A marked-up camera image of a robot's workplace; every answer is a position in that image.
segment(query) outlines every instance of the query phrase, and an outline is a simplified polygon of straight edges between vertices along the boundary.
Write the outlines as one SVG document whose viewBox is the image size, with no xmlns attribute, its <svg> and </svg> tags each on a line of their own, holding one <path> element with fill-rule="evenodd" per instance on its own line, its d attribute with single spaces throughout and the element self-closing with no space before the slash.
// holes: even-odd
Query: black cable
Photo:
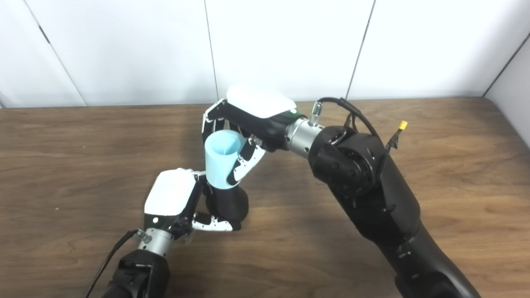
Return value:
<svg viewBox="0 0 530 298">
<path fill-rule="evenodd" d="M 370 133 L 373 136 L 379 138 L 379 134 L 375 130 L 374 126 L 370 123 L 370 121 L 368 121 L 368 119 L 366 119 L 366 117 L 363 115 L 363 113 L 361 113 L 361 111 L 359 109 L 354 107 L 354 105 L 349 103 L 346 99 L 344 99 L 344 98 L 338 99 L 338 98 L 334 98 L 334 97 L 324 97 L 324 98 L 319 99 L 319 101 L 320 102 L 334 102 L 334 103 L 338 104 L 339 106 L 345 108 L 350 113 L 352 113 L 354 116 L 359 118 L 364 123 L 364 125 L 366 125 L 366 127 L 368 128 L 368 130 L 370 131 Z"/>
<path fill-rule="evenodd" d="M 100 278 L 101 274 L 103 273 L 103 271 L 105 270 L 105 268 L 109 264 L 110 259 L 112 258 L 112 256 L 114 256 L 116 251 L 118 251 L 118 249 L 120 249 L 120 247 L 125 242 L 127 242 L 127 240 L 129 240 L 131 237 L 133 237 L 137 232 L 138 232 L 138 230 L 128 231 L 127 233 L 125 233 L 125 235 L 123 235 L 123 237 L 121 237 L 120 240 L 118 240 L 118 242 L 116 242 L 116 244 L 114 244 L 114 247 L 109 252 L 107 257 L 104 259 L 103 264 L 101 264 L 101 267 L 99 268 L 98 272 L 96 273 L 96 276 L 94 276 L 94 280 L 92 280 L 92 283 L 90 284 L 89 290 L 86 292 L 85 298 L 89 298 L 90 293 L 92 292 L 92 289 L 94 289 L 94 286 L 96 285 L 96 282 L 98 281 L 98 279 Z"/>
</svg>

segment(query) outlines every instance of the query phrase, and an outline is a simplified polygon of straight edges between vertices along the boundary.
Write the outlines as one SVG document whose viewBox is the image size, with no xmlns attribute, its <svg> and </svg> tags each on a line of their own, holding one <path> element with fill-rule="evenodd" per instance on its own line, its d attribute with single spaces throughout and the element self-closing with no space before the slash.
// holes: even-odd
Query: silver metal joint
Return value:
<svg viewBox="0 0 530 298">
<path fill-rule="evenodd" d="M 315 141 L 316 136 L 324 127 L 321 125 L 312 126 L 307 118 L 299 118 L 287 128 L 285 144 L 287 149 L 300 155 L 303 158 L 309 156 L 309 150 Z"/>
<path fill-rule="evenodd" d="M 322 112 L 322 102 L 315 101 L 313 110 L 311 111 L 311 119 L 309 120 L 310 126 L 317 126 L 320 120 L 320 113 Z"/>
<path fill-rule="evenodd" d="M 138 249 L 148 250 L 165 257 L 173 242 L 173 235 L 160 229 L 147 229 L 144 239 L 150 237 L 149 242 L 141 241 Z"/>
</svg>

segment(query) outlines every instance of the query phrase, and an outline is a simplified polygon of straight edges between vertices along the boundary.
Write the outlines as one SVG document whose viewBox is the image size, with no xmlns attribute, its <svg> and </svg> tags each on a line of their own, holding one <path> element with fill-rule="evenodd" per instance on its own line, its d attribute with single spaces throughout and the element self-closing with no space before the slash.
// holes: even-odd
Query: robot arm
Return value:
<svg viewBox="0 0 530 298">
<path fill-rule="evenodd" d="M 140 238 L 140 244 L 120 259 L 104 298 L 162 297 L 171 275 L 166 257 L 174 240 L 189 235 L 192 230 L 235 231 L 241 228 L 239 223 L 195 211 L 207 188 L 205 172 L 179 168 L 158 175 L 144 206 L 145 231 L 132 231 Z M 122 238 L 109 254 L 86 297 L 112 254 L 127 239 Z"/>
<path fill-rule="evenodd" d="M 322 103 L 327 101 L 361 119 L 370 134 L 346 124 L 319 125 Z M 266 151 L 290 150 L 307 159 L 313 175 L 328 185 L 357 230 L 392 265 L 404 298 L 480 298 L 423 226 L 418 201 L 389 155 L 400 130 L 385 146 L 369 121 L 344 99 L 317 101 L 308 119 L 294 102 L 240 85 L 208 109 L 203 136 L 215 126 L 213 119 L 229 121 L 231 129 L 260 140 Z"/>
</svg>

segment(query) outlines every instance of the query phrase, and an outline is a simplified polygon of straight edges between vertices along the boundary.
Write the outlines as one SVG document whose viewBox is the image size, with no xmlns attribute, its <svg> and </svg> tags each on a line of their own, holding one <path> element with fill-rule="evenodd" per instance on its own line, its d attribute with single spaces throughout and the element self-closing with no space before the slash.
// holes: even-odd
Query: wood grain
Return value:
<svg viewBox="0 0 530 298">
<path fill-rule="evenodd" d="M 483 298 L 530 297 L 530 154 L 486 99 L 356 102 L 423 221 Z M 309 112 L 310 103 L 299 104 Z M 159 172 L 201 170 L 205 105 L 0 110 L 0 296 L 82 296 L 121 235 L 140 227 Z M 325 125 L 346 114 L 324 106 Z M 176 243 L 167 297 L 400 297 L 393 272 L 301 157 L 267 154 L 242 182 L 243 230 Z M 117 260 L 96 286 L 101 296 Z"/>
</svg>

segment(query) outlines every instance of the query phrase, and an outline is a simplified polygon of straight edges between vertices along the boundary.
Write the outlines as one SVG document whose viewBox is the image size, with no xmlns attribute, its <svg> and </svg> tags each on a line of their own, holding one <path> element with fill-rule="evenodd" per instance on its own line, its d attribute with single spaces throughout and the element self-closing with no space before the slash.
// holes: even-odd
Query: cable connector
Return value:
<svg viewBox="0 0 530 298">
<path fill-rule="evenodd" d="M 397 146 L 399 142 L 399 134 L 405 130 L 408 124 L 409 123 L 407 121 L 401 121 L 401 123 L 399 124 L 399 127 L 397 128 L 396 133 L 390 138 L 390 140 L 388 140 L 388 143 L 385 146 L 385 149 L 388 152 L 390 152 L 391 148 L 395 148 L 395 149 L 398 148 Z"/>
<path fill-rule="evenodd" d="M 153 239 L 153 237 L 147 235 L 147 233 L 141 229 L 138 229 L 138 232 L 136 232 L 135 236 L 136 238 L 140 239 L 140 241 L 143 241 L 145 244 L 148 244 Z"/>
</svg>

